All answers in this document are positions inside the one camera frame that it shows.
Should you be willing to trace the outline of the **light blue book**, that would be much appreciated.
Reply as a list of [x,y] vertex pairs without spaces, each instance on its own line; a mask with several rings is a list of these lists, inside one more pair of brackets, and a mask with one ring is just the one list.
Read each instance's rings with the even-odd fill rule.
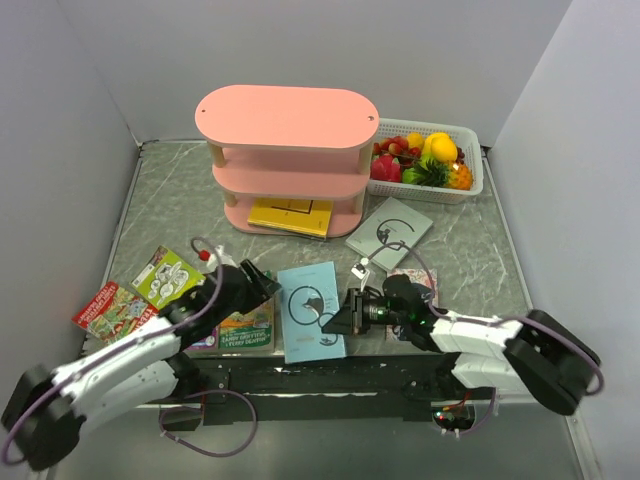
[[347,356],[340,334],[322,327],[339,310],[335,265],[332,261],[282,270],[280,317],[287,364],[341,359]]

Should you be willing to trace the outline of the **yellow book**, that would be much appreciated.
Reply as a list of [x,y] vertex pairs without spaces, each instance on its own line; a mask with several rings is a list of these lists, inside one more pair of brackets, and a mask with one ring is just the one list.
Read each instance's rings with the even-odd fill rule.
[[255,199],[247,222],[328,234],[334,202],[305,199]]

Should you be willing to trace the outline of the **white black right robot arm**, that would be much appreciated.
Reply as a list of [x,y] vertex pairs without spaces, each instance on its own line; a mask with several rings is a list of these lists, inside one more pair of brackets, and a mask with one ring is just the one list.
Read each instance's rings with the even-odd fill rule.
[[479,388],[528,393],[570,416],[584,397],[604,387],[597,355],[541,310],[522,318],[463,315],[434,306],[407,275],[396,274],[379,290],[349,289],[321,330],[358,336],[374,326],[399,326],[417,349],[445,355],[437,386],[448,398]]

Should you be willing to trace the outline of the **Wuthering Heights dark blue book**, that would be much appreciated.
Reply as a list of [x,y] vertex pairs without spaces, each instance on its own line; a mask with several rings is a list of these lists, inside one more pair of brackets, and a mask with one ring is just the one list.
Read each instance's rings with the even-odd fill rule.
[[300,229],[281,228],[279,226],[255,225],[255,228],[269,231],[270,233],[277,233],[282,235],[293,235],[293,236],[314,239],[319,241],[325,241],[328,238],[328,236],[322,232],[312,232],[312,231],[306,231],[306,230],[300,230]]

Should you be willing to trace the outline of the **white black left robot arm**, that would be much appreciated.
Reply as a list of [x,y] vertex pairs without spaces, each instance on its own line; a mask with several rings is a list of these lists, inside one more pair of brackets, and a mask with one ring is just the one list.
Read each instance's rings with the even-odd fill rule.
[[[1,417],[6,465],[34,471],[57,464],[82,435],[148,402],[191,399],[203,384],[186,349],[234,313],[261,306],[281,286],[251,261],[220,264],[201,285],[171,301],[142,327],[101,350],[47,370],[23,373]],[[9,456],[16,447],[20,458]]]

